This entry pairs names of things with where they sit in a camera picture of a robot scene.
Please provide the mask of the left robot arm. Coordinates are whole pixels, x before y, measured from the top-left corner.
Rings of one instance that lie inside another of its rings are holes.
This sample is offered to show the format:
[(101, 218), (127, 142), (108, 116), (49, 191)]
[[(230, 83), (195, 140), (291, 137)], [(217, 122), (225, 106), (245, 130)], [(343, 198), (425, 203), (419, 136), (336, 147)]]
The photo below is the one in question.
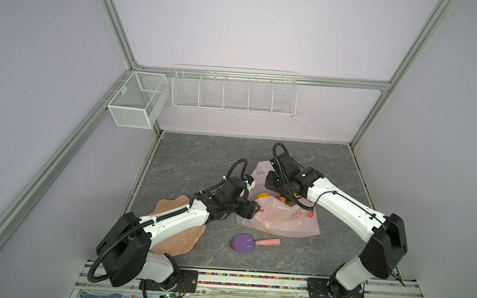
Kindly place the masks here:
[(122, 215), (96, 247), (88, 282), (108, 280), (113, 287), (120, 287), (139, 278), (164, 290), (175, 288), (182, 279), (181, 269), (170, 254), (158, 255), (154, 248), (174, 235), (231, 214), (252, 219), (260, 209), (248, 199), (253, 184), (254, 179), (244, 170), (237, 176), (228, 171), (218, 184), (194, 193), (186, 205), (144, 217), (133, 212)]

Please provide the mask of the pink plastic bag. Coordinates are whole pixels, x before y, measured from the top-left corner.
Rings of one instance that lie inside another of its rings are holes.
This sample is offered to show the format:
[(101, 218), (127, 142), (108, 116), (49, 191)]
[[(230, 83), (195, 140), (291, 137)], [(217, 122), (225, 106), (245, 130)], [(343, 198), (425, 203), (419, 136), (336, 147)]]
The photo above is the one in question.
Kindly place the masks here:
[[(248, 220), (236, 216), (237, 223), (247, 228), (282, 237), (306, 238), (320, 234), (317, 212), (307, 211), (298, 205), (281, 203), (277, 198), (280, 194), (265, 187), (265, 180), (273, 166), (268, 161), (260, 161), (252, 172), (255, 186), (250, 191), (249, 199), (260, 205), (260, 211), (253, 219)], [(255, 199), (258, 194), (269, 193), (271, 196)]]

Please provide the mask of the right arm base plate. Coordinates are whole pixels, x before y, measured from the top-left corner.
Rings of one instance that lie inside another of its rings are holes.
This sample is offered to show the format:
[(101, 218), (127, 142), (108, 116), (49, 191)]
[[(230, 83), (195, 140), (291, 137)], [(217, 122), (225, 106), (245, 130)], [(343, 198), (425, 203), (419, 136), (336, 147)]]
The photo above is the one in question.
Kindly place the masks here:
[(308, 278), (307, 291), (309, 298), (365, 298), (361, 285), (347, 290), (337, 281), (326, 278)]

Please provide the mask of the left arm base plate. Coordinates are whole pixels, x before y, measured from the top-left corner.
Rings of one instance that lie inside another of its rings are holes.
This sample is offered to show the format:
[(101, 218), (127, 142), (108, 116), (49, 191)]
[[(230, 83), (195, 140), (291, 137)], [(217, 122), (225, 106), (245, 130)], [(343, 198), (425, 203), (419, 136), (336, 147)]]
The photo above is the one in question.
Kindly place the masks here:
[(195, 293), (198, 286), (199, 272), (197, 270), (178, 270), (169, 276), (164, 282), (157, 283), (154, 280), (144, 280), (146, 290), (162, 292)]

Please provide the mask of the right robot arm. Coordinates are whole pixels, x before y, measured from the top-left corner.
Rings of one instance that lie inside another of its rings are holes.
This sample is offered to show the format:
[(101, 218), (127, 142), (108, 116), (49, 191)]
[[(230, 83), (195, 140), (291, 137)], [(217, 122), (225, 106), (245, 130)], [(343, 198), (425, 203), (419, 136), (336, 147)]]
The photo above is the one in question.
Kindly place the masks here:
[(330, 298), (347, 298), (362, 291), (371, 279), (387, 279), (408, 252), (404, 220), (396, 214), (385, 215), (332, 184), (318, 170), (304, 168), (281, 142), (272, 147), (273, 170), (265, 186), (300, 208), (312, 211), (325, 208), (355, 232), (365, 244), (364, 250), (340, 265), (326, 283)]

